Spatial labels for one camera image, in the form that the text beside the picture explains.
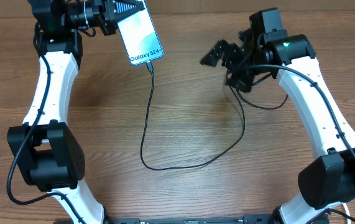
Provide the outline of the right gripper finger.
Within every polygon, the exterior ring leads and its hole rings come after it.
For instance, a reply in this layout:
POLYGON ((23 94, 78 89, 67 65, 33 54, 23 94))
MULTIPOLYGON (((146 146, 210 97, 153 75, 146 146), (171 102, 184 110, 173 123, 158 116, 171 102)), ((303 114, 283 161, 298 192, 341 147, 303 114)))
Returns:
POLYGON ((225 84, 244 93, 248 93, 252 89, 253 82, 253 75, 236 73, 232 74, 229 78, 227 78, 225 84))
POLYGON ((231 56, 233 53, 233 44, 226 40, 219 40, 216 45, 201 60, 201 65, 216 67, 218 61, 222 60, 222 66, 233 67, 231 56))

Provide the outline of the blue Galaxy smartphone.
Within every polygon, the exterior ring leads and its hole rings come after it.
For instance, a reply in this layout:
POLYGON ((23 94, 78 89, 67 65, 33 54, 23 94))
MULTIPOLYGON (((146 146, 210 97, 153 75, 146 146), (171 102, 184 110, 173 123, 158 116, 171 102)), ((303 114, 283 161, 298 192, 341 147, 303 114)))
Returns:
POLYGON ((119 32, 131 65, 163 57, 164 51, 145 0, 144 10, 118 22, 119 32))

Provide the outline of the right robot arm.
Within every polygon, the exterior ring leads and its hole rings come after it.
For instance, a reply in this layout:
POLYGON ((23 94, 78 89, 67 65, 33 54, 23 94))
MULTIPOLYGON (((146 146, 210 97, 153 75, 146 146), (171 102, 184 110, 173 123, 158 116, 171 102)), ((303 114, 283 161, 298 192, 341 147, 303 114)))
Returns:
POLYGON ((267 77, 292 100, 307 131, 313 162, 298 175, 299 191, 270 215, 245 215, 244 223, 328 223, 336 207, 355 199, 355 131, 323 79, 305 35, 288 35, 277 8, 250 16, 241 45, 220 40, 201 64, 226 67, 226 84, 238 95, 267 77))

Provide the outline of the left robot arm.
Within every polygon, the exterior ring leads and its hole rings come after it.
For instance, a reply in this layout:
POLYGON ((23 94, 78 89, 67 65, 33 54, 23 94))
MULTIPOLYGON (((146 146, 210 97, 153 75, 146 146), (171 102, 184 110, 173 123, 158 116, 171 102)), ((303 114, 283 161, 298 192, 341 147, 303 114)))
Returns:
POLYGON ((96 28, 113 35, 117 23, 146 8, 144 1, 31 1, 36 18, 33 45, 40 75, 20 126, 9 128, 12 169, 43 198, 55 198, 72 223, 109 223, 105 207, 85 182, 85 155, 67 125, 73 82, 83 55, 82 37, 96 28))

